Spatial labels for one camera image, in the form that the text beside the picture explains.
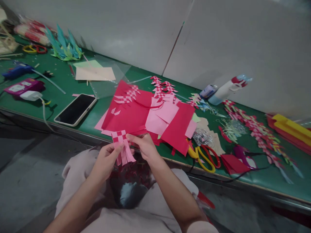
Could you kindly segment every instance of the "white wall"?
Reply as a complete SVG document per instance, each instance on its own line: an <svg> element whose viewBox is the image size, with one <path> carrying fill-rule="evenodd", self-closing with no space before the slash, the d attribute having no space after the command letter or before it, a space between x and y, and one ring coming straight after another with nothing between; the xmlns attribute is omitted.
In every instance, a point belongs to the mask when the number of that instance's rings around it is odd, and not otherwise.
<svg viewBox="0 0 311 233"><path fill-rule="evenodd" d="M254 81L231 100L310 117L310 14L269 0L196 0L164 76L203 89L241 73Z"/></svg>
<svg viewBox="0 0 311 233"><path fill-rule="evenodd" d="M83 47L162 74L190 0L3 0Z"/></svg>

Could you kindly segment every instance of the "white water bottle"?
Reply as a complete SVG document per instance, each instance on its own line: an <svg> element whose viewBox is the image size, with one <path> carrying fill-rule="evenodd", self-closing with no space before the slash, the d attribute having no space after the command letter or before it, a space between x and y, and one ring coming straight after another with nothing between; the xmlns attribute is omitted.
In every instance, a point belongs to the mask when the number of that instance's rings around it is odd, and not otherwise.
<svg viewBox="0 0 311 233"><path fill-rule="evenodd" d="M250 81L252 81L252 78L248 78L244 74L234 77L228 82L226 82L223 86L221 86L217 90L217 92L208 99L208 102L211 103L212 105L218 105L221 102L223 102L226 98L228 98L231 93L234 93L242 89Z"/></svg>

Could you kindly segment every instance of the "blue glue gun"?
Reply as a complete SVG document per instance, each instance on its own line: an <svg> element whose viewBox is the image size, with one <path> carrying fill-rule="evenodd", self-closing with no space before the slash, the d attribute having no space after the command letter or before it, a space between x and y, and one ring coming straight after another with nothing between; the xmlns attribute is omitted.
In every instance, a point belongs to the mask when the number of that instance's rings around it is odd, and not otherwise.
<svg viewBox="0 0 311 233"><path fill-rule="evenodd" d="M34 68L30 65L19 61L14 61L14 64L16 64L14 69L2 74L6 80L14 80L26 73L33 73Z"/></svg>

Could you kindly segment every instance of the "charger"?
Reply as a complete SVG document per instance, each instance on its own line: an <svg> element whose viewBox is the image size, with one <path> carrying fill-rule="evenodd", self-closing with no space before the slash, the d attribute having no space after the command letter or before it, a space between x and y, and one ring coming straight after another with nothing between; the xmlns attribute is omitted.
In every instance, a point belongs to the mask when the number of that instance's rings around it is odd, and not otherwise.
<svg viewBox="0 0 311 233"><path fill-rule="evenodd" d="M40 92L36 91L26 91L20 95L22 99L29 101L36 101L37 99L40 99L42 96L43 95Z"/></svg>

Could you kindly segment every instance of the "small bottle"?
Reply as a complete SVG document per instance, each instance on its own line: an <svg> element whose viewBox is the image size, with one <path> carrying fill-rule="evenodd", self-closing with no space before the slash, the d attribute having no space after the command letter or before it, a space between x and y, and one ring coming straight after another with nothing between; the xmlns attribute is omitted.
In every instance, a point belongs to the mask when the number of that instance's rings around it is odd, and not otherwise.
<svg viewBox="0 0 311 233"><path fill-rule="evenodd" d="M203 99L207 99L208 97L210 97L212 94L214 94L217 90L217 86L216 85L207 85L206 88L204 88L201 92L200 92L200 97Z"/></svg>
<svg viewBox="0 0 311 233"><path fill-rule="evenodd" d="M208 102L212 105L218 105L228 98L231 93L242 89L252 80L252 78L248 78L245 74L234 77L221 86L218 91L208 99Z"/></svg>

